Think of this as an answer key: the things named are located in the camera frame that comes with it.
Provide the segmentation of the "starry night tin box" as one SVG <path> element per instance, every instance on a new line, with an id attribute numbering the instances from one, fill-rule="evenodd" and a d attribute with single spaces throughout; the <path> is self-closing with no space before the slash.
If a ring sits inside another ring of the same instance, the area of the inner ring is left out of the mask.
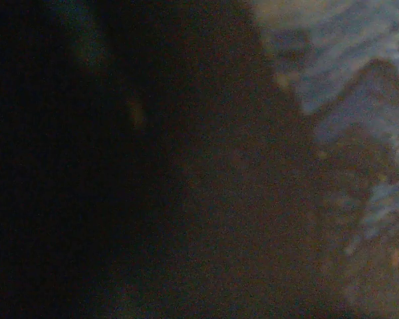
<path id="1" fill-rule="evenodd" d="M 399 317 L 399 0 L 0 0 L 0 319 Z"/>

